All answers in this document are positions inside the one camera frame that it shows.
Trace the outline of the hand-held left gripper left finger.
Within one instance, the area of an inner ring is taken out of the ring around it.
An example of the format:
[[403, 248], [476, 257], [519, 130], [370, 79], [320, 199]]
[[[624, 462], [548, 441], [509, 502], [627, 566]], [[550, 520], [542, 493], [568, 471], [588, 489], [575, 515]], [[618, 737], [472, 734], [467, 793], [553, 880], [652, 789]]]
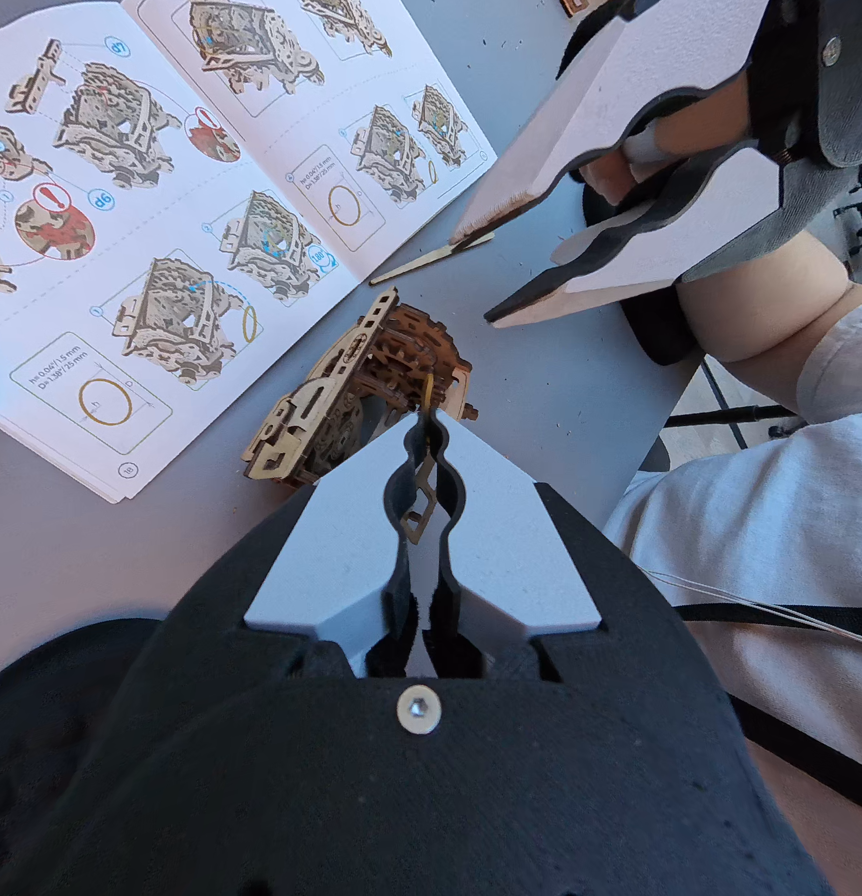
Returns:
[[358, 678], [384, 638], [401, 639], [412, 605], [406, 532], [425, 456], [416, 413], [322, 477], [244, 622], [337, 644]]

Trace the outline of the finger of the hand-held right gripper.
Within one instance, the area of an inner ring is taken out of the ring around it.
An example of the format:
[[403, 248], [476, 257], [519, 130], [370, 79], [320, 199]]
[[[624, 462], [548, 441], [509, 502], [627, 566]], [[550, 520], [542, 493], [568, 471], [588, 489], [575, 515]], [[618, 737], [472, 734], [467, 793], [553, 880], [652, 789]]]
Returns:
[[571, 61], [477, 185], [463, 244], [542, 202], [568, 171], [619, 145], [662, 101], [701, 98], [743, 70], [766, 1], [660, 1], [618, 13]]
[[484, 314], [497, 328], [556, 319], [671, 286], [770, 252], [822, 207], [825, 168], [780, 165], [751, 145], [663, 170], [654, 195], [562, 241], [553, 267]]

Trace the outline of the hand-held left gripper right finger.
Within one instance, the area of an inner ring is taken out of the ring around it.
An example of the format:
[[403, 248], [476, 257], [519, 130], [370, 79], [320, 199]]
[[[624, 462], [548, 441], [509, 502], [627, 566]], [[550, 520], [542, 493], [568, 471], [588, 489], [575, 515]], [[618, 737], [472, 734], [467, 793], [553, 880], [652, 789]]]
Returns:
[[449, 515], [425, 648], [439, 678], [481, 678], [543, 635], [592, 631], [601, 615], [535, 480], [446, 414], [426, 432]]

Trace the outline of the wooden mechanical model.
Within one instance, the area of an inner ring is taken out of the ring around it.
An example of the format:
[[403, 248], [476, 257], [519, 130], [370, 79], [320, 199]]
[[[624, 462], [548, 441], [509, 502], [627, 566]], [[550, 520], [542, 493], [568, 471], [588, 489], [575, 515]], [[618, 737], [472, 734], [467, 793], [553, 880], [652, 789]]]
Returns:
[[446, 326], [401, 304], [391, 287], [276, 402], [242, 454], [245, 476], [290, 487], [314, 484], [419, 411], [429, 373], [435, 408], [455, 420], [476, 420], [467, 401], [471, 372]]

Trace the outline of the person's right forearm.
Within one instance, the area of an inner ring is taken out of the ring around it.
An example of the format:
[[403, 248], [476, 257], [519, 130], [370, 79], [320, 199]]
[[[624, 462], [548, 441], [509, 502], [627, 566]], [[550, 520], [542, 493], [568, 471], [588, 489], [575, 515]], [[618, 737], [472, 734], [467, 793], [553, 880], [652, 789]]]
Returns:
[[677, 286], [706, 353], [739, 362], [773, 349], [827, 312], [848, 290], [846, 267], [802, 232], [774, 252]]

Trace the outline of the person's right hand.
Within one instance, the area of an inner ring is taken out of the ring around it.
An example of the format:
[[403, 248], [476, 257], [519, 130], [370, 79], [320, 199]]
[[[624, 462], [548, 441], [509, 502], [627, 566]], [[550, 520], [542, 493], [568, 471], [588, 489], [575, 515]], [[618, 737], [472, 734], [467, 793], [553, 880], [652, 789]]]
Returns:
[[734, 144], [750, 132], [748, 73], [673, 114], [653, 120], [614, 151], [580, 169], [585, 183], [611, 205], [675, 161]]

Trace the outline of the black quilted wrist rest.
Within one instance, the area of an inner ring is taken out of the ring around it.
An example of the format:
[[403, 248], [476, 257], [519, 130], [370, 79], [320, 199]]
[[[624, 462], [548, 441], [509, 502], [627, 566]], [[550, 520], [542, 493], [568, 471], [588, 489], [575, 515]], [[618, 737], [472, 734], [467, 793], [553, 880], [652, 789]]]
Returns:
[[619, 305], [638, 344], [654, 363], [675, 364], [700, 348], [676, 285], [628, 297]]

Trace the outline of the black chair bases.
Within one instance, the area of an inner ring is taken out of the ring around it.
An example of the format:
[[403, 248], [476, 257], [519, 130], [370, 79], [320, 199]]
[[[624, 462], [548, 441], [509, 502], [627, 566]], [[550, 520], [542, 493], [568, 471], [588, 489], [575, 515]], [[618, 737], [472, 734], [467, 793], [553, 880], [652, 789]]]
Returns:
[[854, 186], [834, 209], [833, 220], [842, 236], [841, 260], [851, 279], [862, 284], [862, 165]]

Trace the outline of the black metal rod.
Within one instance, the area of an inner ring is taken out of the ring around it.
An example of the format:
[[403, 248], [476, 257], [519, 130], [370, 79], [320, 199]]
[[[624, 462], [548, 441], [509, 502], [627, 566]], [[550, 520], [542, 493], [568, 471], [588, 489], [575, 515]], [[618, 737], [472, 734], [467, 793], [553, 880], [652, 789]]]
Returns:
[[781, 405], [744, 406], [671, 415], [671, 417], [665, 421], [663, 428], [738, 425], [759, 422], [761, 420], [788, 419], [796, 416], [797, 412], [795, 410], [787, 409]]

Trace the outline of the white shirt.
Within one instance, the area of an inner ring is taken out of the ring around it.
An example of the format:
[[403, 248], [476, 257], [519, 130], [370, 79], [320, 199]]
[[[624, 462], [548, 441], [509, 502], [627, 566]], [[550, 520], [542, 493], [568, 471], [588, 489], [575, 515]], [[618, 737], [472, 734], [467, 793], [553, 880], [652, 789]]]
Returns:
[[[677, 607], [704, 604], [692, 583], [862, 633], [862, 306], [813, 350], [796, 397], [808, 426], [637, 474], [604, 533]], [[692, 632], [731, 695], [803, 733], [862, 727], [862, 644], [737, 604], [712, 611], [721, 620], [695, 613]]]

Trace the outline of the thin wooden stick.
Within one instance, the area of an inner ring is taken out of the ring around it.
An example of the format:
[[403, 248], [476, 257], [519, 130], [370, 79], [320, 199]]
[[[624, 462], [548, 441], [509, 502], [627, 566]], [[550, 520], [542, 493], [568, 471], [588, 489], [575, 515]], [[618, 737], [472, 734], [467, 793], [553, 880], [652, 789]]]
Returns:
[[468, 251], [470, 249], [476, 248], [486, 242], [489, 242], [494, 239], [494, 233], [490, 232], [485, 234], [484, 236], [477, 238], [469, 243], [461, 245], [459, 247], [453, 245], [445, 245], [439, 249], [436, 249], [432, 252], [427, 252], [420, 257], [415, 258], [414, 260], [400, 265], [394, 269], [391, 269], [383, 274], [377, 275], [371, 278], [368, 283], [370, 286], [378, 286], [383, 282], [393, 280], [396, 277], [403, 276], [407, 273], [412, 273], [414, 271], [420, 270], [432, 264], [438, 263], [440, 261], [446, 260], [450, 258], [452, 255]]

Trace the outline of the open instruction booklet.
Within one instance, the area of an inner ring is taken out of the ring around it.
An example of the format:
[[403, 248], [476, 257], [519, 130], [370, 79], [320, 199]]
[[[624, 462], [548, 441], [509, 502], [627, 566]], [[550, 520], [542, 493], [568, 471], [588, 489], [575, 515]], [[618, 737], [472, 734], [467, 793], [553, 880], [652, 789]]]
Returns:
[[401, 2], [0, 2], [0, 430], [134, 497], [495, 159]]

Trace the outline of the person's leg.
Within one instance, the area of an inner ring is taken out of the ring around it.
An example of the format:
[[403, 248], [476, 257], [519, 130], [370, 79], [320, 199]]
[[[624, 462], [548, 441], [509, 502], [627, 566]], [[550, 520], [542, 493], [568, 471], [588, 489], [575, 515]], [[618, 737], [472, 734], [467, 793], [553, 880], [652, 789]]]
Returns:
[[793, 751], [806, 740], [795, 729], [769, 740], [776, 755], [756, 742], [747, 746], [775, 802], [838, 894], [862, 894], [862, 727], [849, 731], [801, 723], [818, 746]]

